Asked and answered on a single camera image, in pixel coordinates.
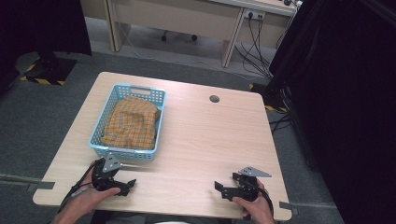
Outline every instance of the yellow black tape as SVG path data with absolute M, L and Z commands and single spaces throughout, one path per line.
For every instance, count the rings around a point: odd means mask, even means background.
M 50 80 L 45 78 L 38 78 L 38 77 L 21 77 L 21 81 L 31 81 L 39 84 L 45 85 L 64 85 L 64 81 L 62 80 Z
M 276 106 L 270 106 L 270 105 L 266 105 L 265 109 L 267 110 L 273 110 L 273 111 L 277 111 L 277 112 L 282 112 L 282 113 L 287 113 L 288 109 L 285 107 L 276 107 Z

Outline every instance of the person's arm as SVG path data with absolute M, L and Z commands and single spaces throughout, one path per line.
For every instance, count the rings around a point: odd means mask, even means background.
M 265 189 L 264 184 L 257 179 L 260 189 Z M 251 215 L 256 224 L 274 224 L 274 218 L 271 214 L 270 206 L 261 193 L 254 202 L 246 201 L 239 197 L 233 197 L 233 202 L 244 207 L 242 217 Z
M 81 183 L 81 188 L 77 192 L 82 192 L 75 197 L 71 197 L 64 208 L 52 220 L 53 224 L 71 224 L 79 218 L 91 212 L 91 210 L 104 199 L 120 192 L 119 188 L 108 189 L 105 191 L 96 190 L 92 182 L 92 169 Z

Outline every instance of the wooden table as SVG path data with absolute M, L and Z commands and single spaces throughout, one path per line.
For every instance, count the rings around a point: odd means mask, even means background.
M 115 176 L 120 182 L 137 179 L 131 193 L 111 197 L 97 209 L 240 218 L 242 208 L 221 199 L 214 181 L 236 187 L 232 172 L 250 165 L 272 175 L 260 180 L 274 202 L 275 219 L 291 218 L 290 210 L 279 208 L 279 202 L 289 200 L 259 94 L 113 73 L 96 79 L 43 178 L 55 185 L 38 189 L 35 203 L 59 205 L 98 159 L 88 141 L 116 83 L 165 89 L 163 126 L 155 160 L 138 162 Z M 211 95 L 219 102 L 212 103 Z

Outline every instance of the orange cloth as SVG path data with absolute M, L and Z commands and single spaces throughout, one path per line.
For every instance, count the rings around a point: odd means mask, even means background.
M 127 96 L 115 105 L 108 117 L 102 142 L 108 147 L 155 148 L 155 122 L 160 110 L 150 101 Z

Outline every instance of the blue plastic basket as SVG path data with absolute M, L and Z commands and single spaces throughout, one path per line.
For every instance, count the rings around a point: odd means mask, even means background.
M 154 105 L 156 105 L 158 109 L 161 110 L 160 119 L 156 122 L 157 135 L 155 140 L 155 147 L 152 150 L 143 150 L 139 148 L 107 147 L 101 141 L 106 126 L 107 117 L 113 111 L 116 103 L 129 95 L 148 100 L 152 102 Z M 123 161 L 125 163 L 128 163 L 128 161 L 133 161 L 133 160 L 153 161 L 155 157 L 155 153 L 157 152 L 158 139 L 160 138 L 160 133 L 161 133 L 161 124 L 163 122 L 163 108 L 165 103 L 165 97 L 166 97 L 165 90 L 134 86 L 130 84 L 114 85 L 113 89 L 108 95 L 102 113 L 96 122 L 95 128 L 93 129 L 89 141 L 90 147 L 92 147 L 95 150 L 96 154 L 99 157 L 106 157 L 111 152 L 112 155 L 114 155 L 118 160 Z

